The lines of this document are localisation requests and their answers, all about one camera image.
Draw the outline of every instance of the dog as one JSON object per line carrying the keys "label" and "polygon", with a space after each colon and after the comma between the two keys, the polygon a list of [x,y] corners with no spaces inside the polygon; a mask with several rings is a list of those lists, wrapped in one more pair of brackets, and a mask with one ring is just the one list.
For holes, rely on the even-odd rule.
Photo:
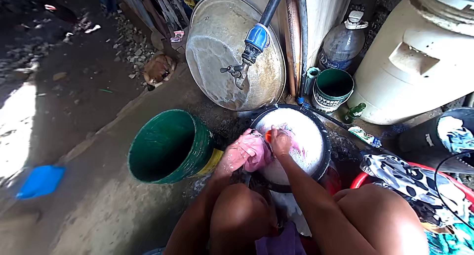
{"label": "dog", "polygon": [[175,69],[176,62],[169,56],[165,54],[154,55],[145,65],[145,72],[143,73],[148,90],[151,91],[162,85],[163,81],[168,81]]}

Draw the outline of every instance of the foam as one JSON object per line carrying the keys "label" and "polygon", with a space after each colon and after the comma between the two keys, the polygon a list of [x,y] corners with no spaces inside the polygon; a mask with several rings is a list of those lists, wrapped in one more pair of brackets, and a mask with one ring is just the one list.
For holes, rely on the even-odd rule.
{"label": "foam", "polygon": [[[265,115],[255,126],[255,129],[265,135],[266,131],[275,125],[277,128],[286,127],[295,135],[295,140],[305,150],[300,154],[292,148],[290,155],[306,173],[312,175],[320,165],[323,157],[323,138],[316,124],[303,113],[291,108],[278,108]],[[259,170],[272,183],[288,185],[288,177],[280,162],[274,160]]]}

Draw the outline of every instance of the leg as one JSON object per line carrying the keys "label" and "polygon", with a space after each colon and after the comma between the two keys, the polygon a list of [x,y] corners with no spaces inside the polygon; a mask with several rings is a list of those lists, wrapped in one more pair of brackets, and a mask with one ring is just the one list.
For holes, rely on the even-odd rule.
{"label": "leg", "polygon": [[427,255],[428,241],[415,211],[394,191],[368,184],[334,195],[342,212],[382,255]]}
{"label": "leg", "polygon": [[276,218],[265,199],[244,184],[225,188],[210,220],[210,254],[255,252],[254,241],[276,228]]}

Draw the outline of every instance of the orange brush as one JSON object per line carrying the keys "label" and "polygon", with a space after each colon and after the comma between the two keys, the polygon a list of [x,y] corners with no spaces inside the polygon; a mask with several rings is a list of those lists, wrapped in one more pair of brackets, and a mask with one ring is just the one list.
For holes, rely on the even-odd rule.
{"label": "orange brush", "polygon": [[269,143],[272,141],[272,131],[271,130],[268,130],[265,133],[265,140],[267,140],[267,142],[269,142]]}

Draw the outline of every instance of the hand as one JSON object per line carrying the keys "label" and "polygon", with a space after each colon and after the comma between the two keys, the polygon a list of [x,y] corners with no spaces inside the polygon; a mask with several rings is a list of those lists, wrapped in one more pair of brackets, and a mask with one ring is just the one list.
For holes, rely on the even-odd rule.
{"label": "hand", "polygon": [[293,144],[291,137],[285,131],[281,129],[276,129],[276,127],[273,125],[271,133],[272,140],[270,144],[272,146],[273,154],[276,157],[281,155],[288,155]]}
{"label": "hand", "polygon": [[247,129],[234,143],[227,147],[217,165],[216,172],[231,174],[244,165],[250,155],[239,146],[239,142],[242,141],[243,136],[251,132],[252,129]]}

